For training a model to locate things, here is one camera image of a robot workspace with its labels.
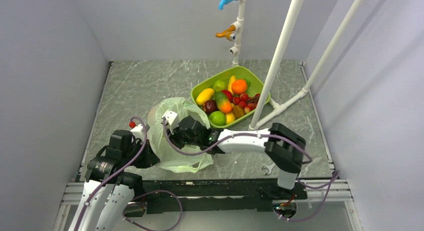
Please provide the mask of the light green plastic bag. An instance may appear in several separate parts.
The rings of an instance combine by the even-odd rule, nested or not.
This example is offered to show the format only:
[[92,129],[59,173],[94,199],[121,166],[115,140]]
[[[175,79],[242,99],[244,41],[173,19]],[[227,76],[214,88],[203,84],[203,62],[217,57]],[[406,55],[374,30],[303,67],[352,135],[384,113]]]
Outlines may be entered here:
[[164,137],[162,116],[172,111],[178,114],[180,120],[192,117],[206,128],[210,128],[207,115],[194,103],[184,97],[166,98],[152,107],[147,116],[149,130],[147,137],[155,155],[160,159],[156,166],[174,173],[196,173],[214,163],[210,154],[196,156],[183,155],[175,151]]

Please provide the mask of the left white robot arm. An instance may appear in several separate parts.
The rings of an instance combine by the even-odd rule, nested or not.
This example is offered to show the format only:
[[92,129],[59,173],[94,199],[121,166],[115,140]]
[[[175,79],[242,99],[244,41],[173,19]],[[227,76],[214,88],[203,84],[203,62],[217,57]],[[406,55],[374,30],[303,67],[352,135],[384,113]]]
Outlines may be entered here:
[[130,201],[145,193],[143,178],[123,167],[147,169],[160,162],[141,125],[115,130],[108,145],[88,162],[85,182],[70,231],[110,231]]

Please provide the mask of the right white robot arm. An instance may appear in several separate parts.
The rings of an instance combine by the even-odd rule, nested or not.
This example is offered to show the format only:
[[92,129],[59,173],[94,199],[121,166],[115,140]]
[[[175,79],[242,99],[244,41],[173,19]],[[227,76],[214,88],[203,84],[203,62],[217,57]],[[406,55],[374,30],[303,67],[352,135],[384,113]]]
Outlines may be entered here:
[[266,154],[278,167],[276,194],[287,199],[295,192],[295,182],[301,172],[304,158],[312,162],[306,153],[306,140],[284,126],[274,122],[270,128],[254,131],[234,131],[224,128],[207,128],[194,118],[182,120],[165,114],[162,117],[164,136],[178,153],[189,156],[182,150],[186,145],[197,146],[201,154],[260,153]]

